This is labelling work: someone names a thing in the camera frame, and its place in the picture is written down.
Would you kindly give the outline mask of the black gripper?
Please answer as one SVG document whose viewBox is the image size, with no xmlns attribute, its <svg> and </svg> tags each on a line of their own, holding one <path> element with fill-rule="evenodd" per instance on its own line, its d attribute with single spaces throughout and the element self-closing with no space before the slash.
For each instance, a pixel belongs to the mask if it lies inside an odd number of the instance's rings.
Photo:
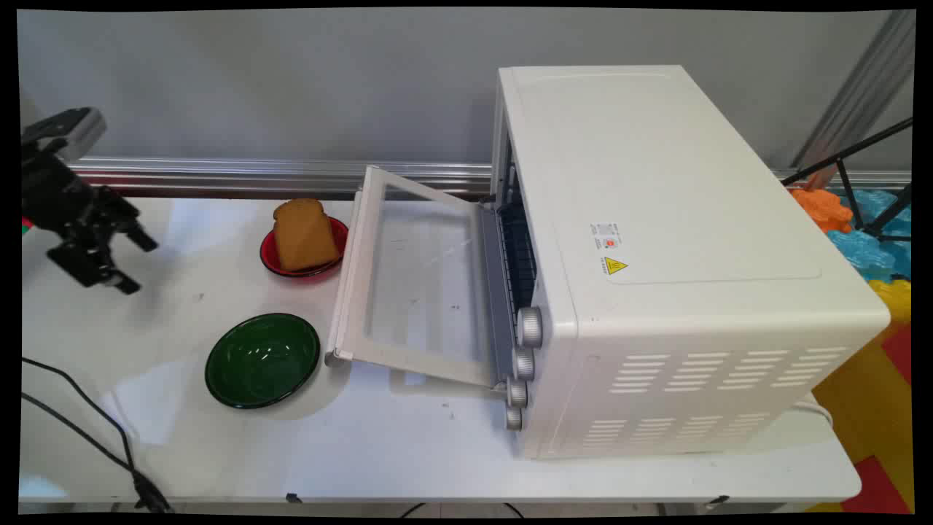
<svg viewBox="0 0 933 525">
<path fill-rule="evenodd" d="M 137 207 L 116 190 L 84 182 L 54 153 L 24 152 L 21 212 L 34 226 L 60 237 L 47 258 L 81 286 L 100 284 L 124 295 L 141 289 L 114 264 L 109 243 L 124 235 L 143 252 L 153 252 L 159 243 L 138 222 Z"/>
</svg>

